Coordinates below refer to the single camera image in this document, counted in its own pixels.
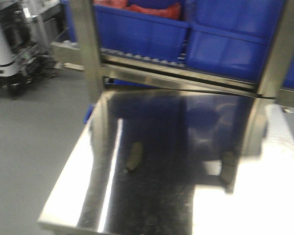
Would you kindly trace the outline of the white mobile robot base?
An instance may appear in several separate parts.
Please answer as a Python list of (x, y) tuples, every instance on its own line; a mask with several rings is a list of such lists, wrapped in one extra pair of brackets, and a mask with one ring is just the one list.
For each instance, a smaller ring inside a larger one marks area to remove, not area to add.
[(52, 61), (37, 1), (0, 0), (0, 84), (7, 93), (20, 95)]

